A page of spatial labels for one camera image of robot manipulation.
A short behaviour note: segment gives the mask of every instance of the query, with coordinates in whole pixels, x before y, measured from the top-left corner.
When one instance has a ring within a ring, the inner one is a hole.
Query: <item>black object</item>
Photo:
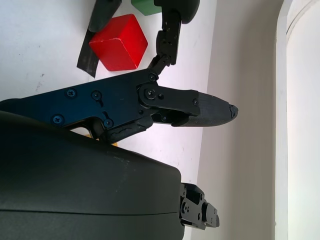
[[[97,67],[99,63],[99,58],[89,46],[89,42],[94,37],[94,35],[94,32],[91,32],[89,30],[86,31],[78,62],[76,64],[76,67],[78,69],[85,71],[93,78],[96,77]]]
[[[165,66],[177,62],[180,27],[195,17],[200,0],[154,0],[154,5],[162,9],[162,31],[156,37],[156,57],[149,68],[158,75]]]
[[[184,226],[219,226],[172,166],[3,111],[0,132],[1,240],[182,240]]]
[[[154,122],[173,127],[211,127],[226,124],[238,114],[235,106],[220,98],[158,86],[150,80],[153,75],[158,78],[151,69],[144,69],[6,100],[0,102],[0,111],[69,130],[83,127],[93,138],[110,144],[145,131]],[[70,89],[76,97],[66,95]]]
[[[120,7],[122,0],[96,0],[88,30],[92,33],[100,32]]]
[[[185,226],[219,227],[217,209],[176,168],[109,145],[153,123],[210,127],[238,114],[215,96],[158,86],[199,0],[154,2],[163,31],[149,68],[0,102],[1,240],[181,240]],[[69,131],[79,127],[100,141]]]

